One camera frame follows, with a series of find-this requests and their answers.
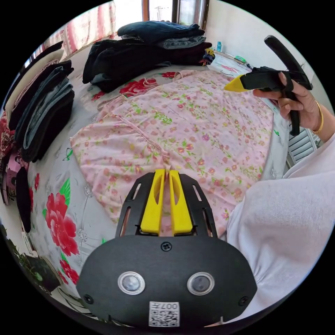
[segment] bottle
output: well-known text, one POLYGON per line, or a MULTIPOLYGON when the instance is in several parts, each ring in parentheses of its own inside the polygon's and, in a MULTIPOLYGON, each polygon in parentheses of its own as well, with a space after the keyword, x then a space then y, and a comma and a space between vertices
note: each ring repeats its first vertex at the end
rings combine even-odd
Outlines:
POLYGON ((221 44, 221 42, 217 42, 216 50, 217 50, 218 52, 221 52, 221 48, 222 48, 222 44, 221 44))

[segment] pink floral dress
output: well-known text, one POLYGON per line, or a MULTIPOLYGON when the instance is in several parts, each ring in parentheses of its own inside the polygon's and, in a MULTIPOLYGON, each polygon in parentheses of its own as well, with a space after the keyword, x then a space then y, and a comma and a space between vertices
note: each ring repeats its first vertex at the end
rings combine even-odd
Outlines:
MULTIPOLYGON (((224 91, 230 78, 181 71, 169 84, 107 104, 101 119, 70 139, 93 194, 117 223, 140 175, 164 168, 198 180, 218 235, 257 182, 268 155, 273 111, 251 92, 224 91)), ((161 235, 171 234, 165 187, 161 235)))

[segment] curtain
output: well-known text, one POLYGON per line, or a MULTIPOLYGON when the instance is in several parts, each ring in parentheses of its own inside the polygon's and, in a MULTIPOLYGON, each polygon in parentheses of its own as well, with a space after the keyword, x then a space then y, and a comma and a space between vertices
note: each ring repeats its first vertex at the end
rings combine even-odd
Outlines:
POLYGON ((63 41, 62 60, 66 60, 92 43, 105 38, 113 39, 115 35, 115 4, 114 1, 109 1, 65 24, 51 35, 34 54, 37 56, 49 46, 63 41))

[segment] qr code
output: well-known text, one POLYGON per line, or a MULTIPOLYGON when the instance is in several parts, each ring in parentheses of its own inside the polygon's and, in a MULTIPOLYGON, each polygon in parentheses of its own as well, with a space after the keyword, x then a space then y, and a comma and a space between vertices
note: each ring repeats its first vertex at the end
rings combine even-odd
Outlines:
POLYGON ((150 302, 149 326, 179 327, 179 303, 150 302))

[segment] white sleeve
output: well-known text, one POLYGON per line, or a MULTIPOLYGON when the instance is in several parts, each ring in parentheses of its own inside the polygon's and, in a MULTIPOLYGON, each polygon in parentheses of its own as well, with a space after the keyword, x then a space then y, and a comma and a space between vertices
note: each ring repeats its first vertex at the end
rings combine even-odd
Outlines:
POLYGON ((314 153, 318 164, 309 159, 306 166, 317 171, 301 164, 292 177, 257 182, 231 213, 226 240, 246 257, 258 287, 244 313, 232 321, 293 291, 323 252, 335 223, 334 139, 314 153))

